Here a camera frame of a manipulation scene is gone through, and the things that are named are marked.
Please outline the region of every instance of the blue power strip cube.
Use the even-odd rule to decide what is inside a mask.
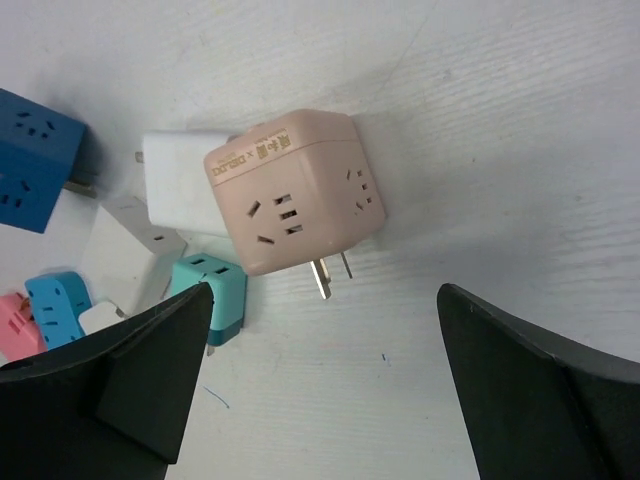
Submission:
[[[43,233],[85,125],[0,89],[0,223]]]
[[[91,308],[84,281],[75,272],[52,273],[25,282],[33,317],[49,350],[84,337],[80,314]]]
[[[244,323],[247,275],[238,265],[204,253],[173,264],[172,296],[204,282],[213,290],[213,314],[207,344],[219,347],[240,333]]]

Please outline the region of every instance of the power strip cube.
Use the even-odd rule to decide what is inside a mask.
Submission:
[[[136,315],[161,301],[186,246],[174,230],[151,225],[141,200],[117,198],[100,205],[80,271],[94,298]]]
[[[154,225],[228,237],[202,159],[227,143],[218,131],[154,131],[143,137],[149,220]]]
[[[91,308],[89,292],[75,272],[50,273],[25,282],[31,311],[49,350],[84,337],[78,318]]]
[[[247,275],[238,265],[199,253],[175,263],[171,295],[205,282],[213,291],[213,313],[207,344],[219,347],[240,333],[244,323]]]
[[[116,323],[120,323],[126,316],[109,301],[100,302],[80,315],[80,326],[86,335],[91,335]]]
[[[0,352],[4,357],[15,362],[46,351],[29,299],[20,293],[0,297]]]
[[[85,125],[0,89],[0,223],[43,233]]]
[[[386,218],[344,114],[290,112],[210,152],[204,165],[244,271],[310,262],[323,298],[331,295],[324,257],[352,248]]]

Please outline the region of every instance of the power plug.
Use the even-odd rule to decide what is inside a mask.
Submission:
[[[160,302],[186,246],[175,230],[151,225],[144,202],[116,198],[98,209],[80,271],[94,298],[136,315]]]
[[[202,175],[202,159],[229,140],[218,131],[155,131],[142,141],[149,220],[161,227],[227,237]]]
[[[49,350],[84,337],[78,318],[91,308],[84,281],[75,272],[50,273],[25,282],[31,311]]]
[[[386,218],[348,115],[297,110],[204,163],[244,270],[262,275],[311,262],[323,298],[331,295],[324,257],[353,247]]]

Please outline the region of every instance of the socket hole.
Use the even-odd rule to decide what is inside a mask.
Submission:
[[[254,202],[251,209],[247,212],[247,215],[253,218],[253,216],[256,214],[259,208],[260,208],[260,202]]]
[[[276,198],[274,200],[274,203],[276,205],[282,205],[283,203],[287,203],[287,202],[290,202],[290,201],[291,201],[291,195],[287,194],[287,195],[285,195],[283,197]]]
[[[13,320],[9,320],[9,326],[11,327],[11,330],[16,332],[16,335],[20,334],[20,327],[18,327],[15,323],[13,323]]]
[[[280,218],[282,220],[286,220],[287,218],[295,217],[297,214],[298,214],[297,211],[291,210],[290,212],[286,212],[286,213],[283,213],[282,215],[280,215]]]
[[[276,243],[271,238],[262,237],[260,235],[258,235],[258,241],[260,243],[268,243],[269,245],[273,245],[274,243]]]
[[[302,225],[296,225],[295,227],[287,228],[285,230],[285,232],[287,232],[287,235],[291,235],[293,233],[298,233],[301,231],[302,231]]]

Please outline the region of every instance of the teal power adapter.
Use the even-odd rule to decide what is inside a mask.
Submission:
[[[207,338],[207,354],[211,355],[215,347],[240,333],[244,323],[247,275],[238,265],[198,253],[173,264],[171,296],[205,282],[213,291],[213,313]]]

